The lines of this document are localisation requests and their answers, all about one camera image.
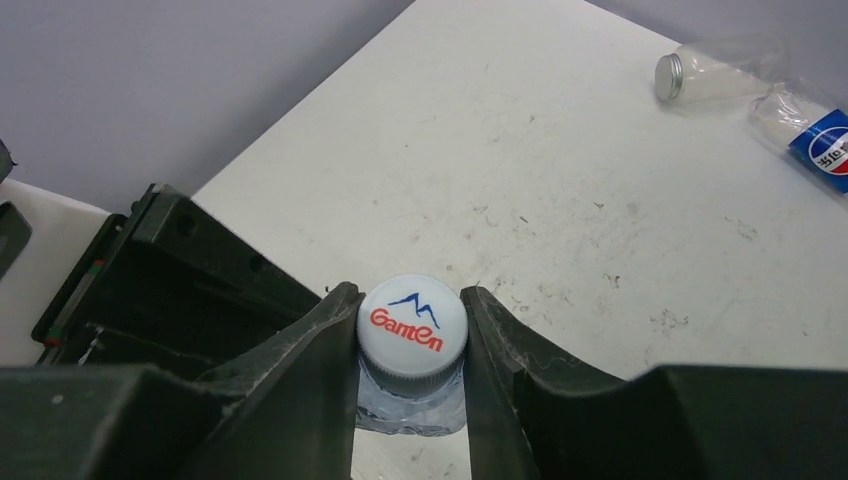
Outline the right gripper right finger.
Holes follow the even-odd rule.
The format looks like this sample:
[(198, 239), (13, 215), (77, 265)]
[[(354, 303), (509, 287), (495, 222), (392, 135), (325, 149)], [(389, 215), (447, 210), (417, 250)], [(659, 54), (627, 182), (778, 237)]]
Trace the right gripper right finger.
[(518, 320), (483, 287), (464, 391), (476, 479), (843, 479), (843, 371), (660, 365), (622, 380)]

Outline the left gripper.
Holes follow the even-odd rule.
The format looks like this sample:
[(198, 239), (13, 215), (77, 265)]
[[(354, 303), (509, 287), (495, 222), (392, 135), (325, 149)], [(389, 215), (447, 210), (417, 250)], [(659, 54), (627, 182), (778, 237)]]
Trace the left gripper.
[(189, 196), (152, 185), (106, 218), (31, 336), (42, 366), (153, 364), (192, 380), (318, 302)]

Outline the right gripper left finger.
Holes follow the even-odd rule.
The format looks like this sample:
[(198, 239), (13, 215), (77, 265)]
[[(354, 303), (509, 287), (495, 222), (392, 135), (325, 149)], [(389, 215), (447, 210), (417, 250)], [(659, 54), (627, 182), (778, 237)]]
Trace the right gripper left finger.
[(152, 365), (5, 368), (5, 479), (346, 479), (363, 296), (304, 317), (193, 381)]

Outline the blue tint bottle white cap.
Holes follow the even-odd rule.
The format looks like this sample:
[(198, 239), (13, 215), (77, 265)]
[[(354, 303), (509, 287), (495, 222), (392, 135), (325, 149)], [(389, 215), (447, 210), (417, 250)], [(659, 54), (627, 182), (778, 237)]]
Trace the blue tint bottle white cap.
[(442, 437), (465, 426), (469, 320), (450, 286), (423, 274), (382, 282), (364, 296), (356, 334), (358, 428)]

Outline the clear bottle silver cap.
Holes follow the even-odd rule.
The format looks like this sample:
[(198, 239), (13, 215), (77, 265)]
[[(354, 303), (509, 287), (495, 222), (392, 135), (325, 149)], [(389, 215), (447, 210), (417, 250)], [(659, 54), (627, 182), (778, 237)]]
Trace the clear bottle silver cap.
[(762, 94), (790, 72), (786, 41), (754, 33), (682, 44), (660, 57), (654, 94), (668, 105), (690, 105)]

